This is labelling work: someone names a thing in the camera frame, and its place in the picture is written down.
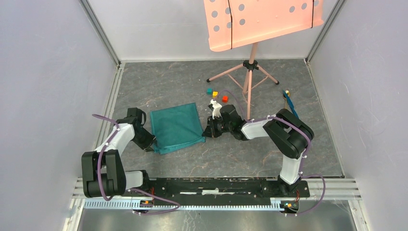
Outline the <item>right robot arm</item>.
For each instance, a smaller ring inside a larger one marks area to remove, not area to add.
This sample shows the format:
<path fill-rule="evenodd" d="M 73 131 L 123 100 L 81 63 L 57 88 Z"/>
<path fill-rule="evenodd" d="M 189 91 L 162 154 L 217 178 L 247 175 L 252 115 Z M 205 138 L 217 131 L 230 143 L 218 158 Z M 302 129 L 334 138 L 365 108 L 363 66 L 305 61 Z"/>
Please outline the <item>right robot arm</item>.
<path fill-rule="evenodd" d="M 278 191 L 291 196 L 300 182 L 301 163 L 315 134 L 314 131 L 287 109 L 259 120 L 244 120 L 232 104 L 220 105 L 211 100 L 212 111 L 202 136 L 217 138 L 230 133 L 239 141 L 269 137 L 283 154 L 282 169 L 278 175 Z"/>

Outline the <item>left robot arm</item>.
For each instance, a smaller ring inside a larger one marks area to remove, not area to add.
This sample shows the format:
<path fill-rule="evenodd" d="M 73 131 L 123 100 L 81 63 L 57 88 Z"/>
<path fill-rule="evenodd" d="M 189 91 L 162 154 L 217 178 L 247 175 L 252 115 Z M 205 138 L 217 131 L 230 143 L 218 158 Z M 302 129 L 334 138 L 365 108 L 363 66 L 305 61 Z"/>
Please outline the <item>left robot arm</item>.
<path fill-rule="evenodd" d="M 121 155 L 129 142 L 135 143 L 145 152 L 154 151 L 156 137 L 143 126 L 146 113 L 134 107 L 127 110 L 126 117 L 113 120 L 94 114 L 95 118 L 113 124 L 107 139 L 93 151 L 83 153 L 81 157 L 83 192 L 87 198 L 102 197 L 109 201 L 113 196 L 123 195 L 133 189 L 139 196 L 151 191 L 145 170 L 126 172 Z"/>

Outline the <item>teal cloth napkin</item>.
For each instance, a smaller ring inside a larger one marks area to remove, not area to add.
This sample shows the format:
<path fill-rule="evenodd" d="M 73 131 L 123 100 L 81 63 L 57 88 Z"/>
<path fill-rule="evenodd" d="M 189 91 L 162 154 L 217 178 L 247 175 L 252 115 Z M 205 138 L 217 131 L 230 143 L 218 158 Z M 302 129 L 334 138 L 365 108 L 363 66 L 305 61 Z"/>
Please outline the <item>teal cloth napkin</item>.
<path fill-rule="evenodd" d="M 151 111 L 150 119 L 155 153 L 168 154 L 206 141 L 196 103 Z"/>

